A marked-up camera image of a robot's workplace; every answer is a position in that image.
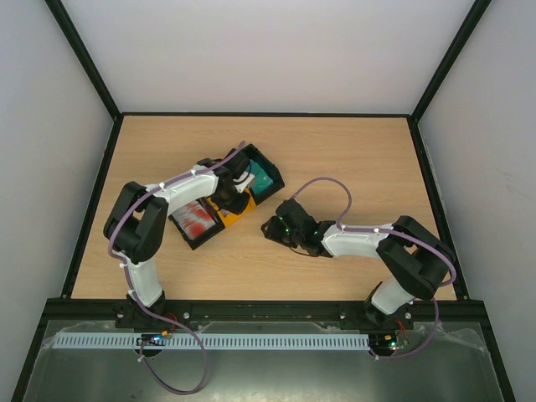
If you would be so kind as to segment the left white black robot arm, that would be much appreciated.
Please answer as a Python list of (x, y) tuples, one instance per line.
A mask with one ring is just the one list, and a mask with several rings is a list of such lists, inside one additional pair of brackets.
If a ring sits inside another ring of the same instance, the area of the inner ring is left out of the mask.
[(250, 159), (239, 149), (224, 159), (206, 158), (187, 172), (164, 182), (126, 184), (103, 229), (108, 253), (125, 271), (128, 296), (150, 308), (163, 296), (155, 254), (160, 249), (170, 213), (200, 198), (211, 198), (221, 209), (242, 214), (250, 201), (246, 192), (254, 178)]

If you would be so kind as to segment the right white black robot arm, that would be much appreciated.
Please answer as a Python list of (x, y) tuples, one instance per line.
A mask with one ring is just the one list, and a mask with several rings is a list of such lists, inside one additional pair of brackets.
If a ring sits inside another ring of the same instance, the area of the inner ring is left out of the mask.
[(364, 302), (364, 316), (376, 328), (385, 327), (405, 304), (429, 301), (438, 288), (456, 279), (453, 251), (410, 216), (392, 224), (344, 225), (316, 221), (294, 199), (284, 201), (262, 226), (263, 235), (287, 248), (303, 249), (311, 257), (356, 255), (380, 259), (391, 274)]

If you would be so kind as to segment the green card stack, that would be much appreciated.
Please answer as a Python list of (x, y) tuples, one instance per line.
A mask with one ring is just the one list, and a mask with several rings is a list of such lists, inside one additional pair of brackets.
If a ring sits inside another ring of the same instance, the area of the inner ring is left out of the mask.
[(273, 179), (261, 165), (253, 160), (250, 161), (250, 173), (255, 175), (255, 179), (250, 183), (248, 188), (254, 195), (261, 195), (274, 183)]

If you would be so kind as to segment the black bin with red cards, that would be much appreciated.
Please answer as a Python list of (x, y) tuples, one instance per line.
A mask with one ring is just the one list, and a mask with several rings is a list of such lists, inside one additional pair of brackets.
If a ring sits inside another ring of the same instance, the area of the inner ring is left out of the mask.
[(168, 219), (175, 225), (192, 250), (224, 230), (224, 224), (206, 198), (199, 198), (172, 212)]

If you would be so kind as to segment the red patterned card stack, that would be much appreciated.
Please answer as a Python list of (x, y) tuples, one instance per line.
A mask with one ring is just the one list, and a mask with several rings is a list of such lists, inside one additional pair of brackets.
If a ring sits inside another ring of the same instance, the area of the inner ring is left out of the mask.
[(187, 241), (200, 239), (216, 226), (216, 221), (211, 213), (199, 201), (193, 201), (180, 207), (172, 212), (169, 218)]

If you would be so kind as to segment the black bin with green cards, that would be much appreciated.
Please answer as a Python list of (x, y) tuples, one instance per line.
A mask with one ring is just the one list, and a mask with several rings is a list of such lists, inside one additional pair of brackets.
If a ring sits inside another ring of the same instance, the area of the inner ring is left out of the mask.
[(232, 180), (237, 190), (248, 189), (250, 196), (259, 205), (285, 187), (279, 169), (253, 144), (241, 151), (242, 158), (249, 160), (241, 175)]

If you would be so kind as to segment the yellow bin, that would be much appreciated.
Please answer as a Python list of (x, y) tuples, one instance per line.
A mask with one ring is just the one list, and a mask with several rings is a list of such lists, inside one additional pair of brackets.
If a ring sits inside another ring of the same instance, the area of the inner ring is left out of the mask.
[(230, 227), (232, 224), (236, 223), (239, 219), (245, 217), (256, 207), (255, 200), (253, 198), (252, 192), (247, 188), (244, 191), (244, 194), (249, 196), (248, 203), (246, 204), (245, 209), (240, 214), (235, 214), (230, 212), (228, 209), (222, 209), (217, 206), (217, 204), (212, 200), (211, 197), (207, 198), (208, 205), (212, 208), (212, 215), (217, 222), (220, 222), (225, 228)]

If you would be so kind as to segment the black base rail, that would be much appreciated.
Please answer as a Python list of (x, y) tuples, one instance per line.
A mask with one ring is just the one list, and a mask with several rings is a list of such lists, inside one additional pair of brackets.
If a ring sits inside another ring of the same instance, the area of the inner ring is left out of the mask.
[[(165, 314), (196, 329), (211, 322), (314, 322), (334, 324), (342, 330), (380, 332), (395, 330), (400, 324), (412, 328), (415, 322), (433, 322), (431, 301), (416, 301), (401, 307), (392, 317), (373, 318), (362, 301), (180, 301), (168, 300)], [(39, 320), (111, 321), (118, 328), (148, 330), (168, 325), (151, 318), (127, 301), (91, 299), (49, 299)]]

